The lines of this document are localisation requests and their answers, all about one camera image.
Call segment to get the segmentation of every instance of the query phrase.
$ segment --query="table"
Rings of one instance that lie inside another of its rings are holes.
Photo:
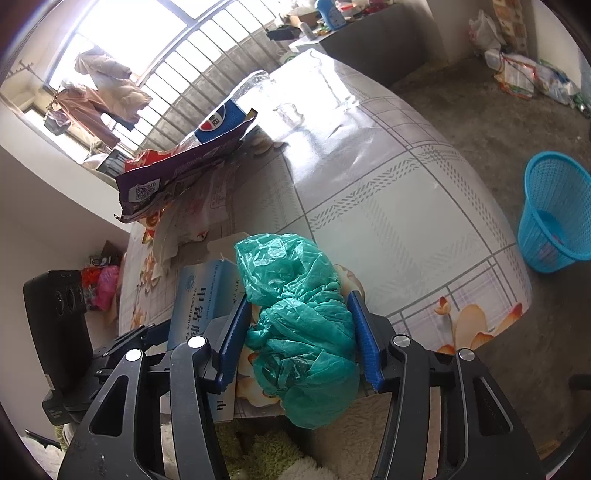
[[[354,274],[371,312],[432,350],[475,348],[528,309],[530,282],[504,214],[466,159],[402,99],[312,50],[238,104],[257,109],[261,128],[285,144],[241,154],[229,219],[208,239],[310,238]],[[205,242],[185,245],[146,292],[142,234],[136,223],[119,333],[167,320],[179,269],[206,252]]]

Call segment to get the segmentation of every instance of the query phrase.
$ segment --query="pink plastic bag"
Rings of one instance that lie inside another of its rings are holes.
[[[96,283],[96,297],[92,303],[101,310],[109,310],[113,296],[117,290],[117,280],[119,279],[119,267],[103,267],[100,270],[99,281]]]

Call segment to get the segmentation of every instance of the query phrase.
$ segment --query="qr code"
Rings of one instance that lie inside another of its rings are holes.
[[[129,190],[129,202],[142,202],[150,198],[160,186],[160,179],[149,181],[143,185],[136,185]]]

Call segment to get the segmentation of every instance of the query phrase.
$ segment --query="cardboard box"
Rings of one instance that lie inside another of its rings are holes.
[[[300,23],[305,23],[310,28],[315,28],[318,25],[318,18],[320,18],[320,12],[318,10],[303,7],[296,8],[287,15],[290,25],[296,28],[300,28]]]

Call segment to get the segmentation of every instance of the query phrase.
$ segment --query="teal plastic bag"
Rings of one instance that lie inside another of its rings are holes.
[[[248,301],[263,307],[246,345],[253,368],[287,417],[315,429],[336,420],[355,399],[359,366],[355,329],[339,276],[316,244],[299,235],[250,236],[236,244]]]

